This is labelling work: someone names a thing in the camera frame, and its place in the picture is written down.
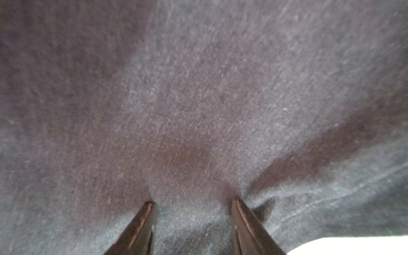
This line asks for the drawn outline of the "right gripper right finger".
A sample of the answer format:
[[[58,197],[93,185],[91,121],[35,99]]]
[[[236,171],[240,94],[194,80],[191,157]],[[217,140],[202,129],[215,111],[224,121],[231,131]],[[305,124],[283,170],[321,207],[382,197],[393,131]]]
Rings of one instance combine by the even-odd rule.
[[[286,255],[238,197],[232,200],[231,223],[236,255]]]

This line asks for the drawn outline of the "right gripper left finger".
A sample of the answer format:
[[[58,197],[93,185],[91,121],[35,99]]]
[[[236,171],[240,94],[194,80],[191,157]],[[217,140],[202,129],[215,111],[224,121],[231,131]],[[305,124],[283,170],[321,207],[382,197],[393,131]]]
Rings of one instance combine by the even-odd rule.
[[[156,203],[146,202],[104,255],[152,255],[156,235]]]

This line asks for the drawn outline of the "black long pants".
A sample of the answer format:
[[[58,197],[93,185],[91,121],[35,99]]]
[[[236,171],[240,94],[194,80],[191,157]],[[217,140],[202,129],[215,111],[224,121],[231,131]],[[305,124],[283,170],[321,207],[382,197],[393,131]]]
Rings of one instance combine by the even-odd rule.
[[[1,254],[408,233],[407,1],[2,1]]]

